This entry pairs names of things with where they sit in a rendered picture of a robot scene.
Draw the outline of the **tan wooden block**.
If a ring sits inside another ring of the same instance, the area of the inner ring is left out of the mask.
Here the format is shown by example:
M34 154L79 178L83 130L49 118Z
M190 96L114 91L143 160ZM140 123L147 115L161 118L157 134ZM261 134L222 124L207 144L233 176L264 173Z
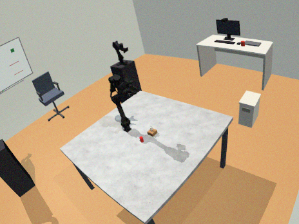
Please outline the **tan wooden block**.
M157 130L153 129L153 132L151 132L151 130L149 130L147 133L148 133L148 135L154 136L155 134L157 134Z

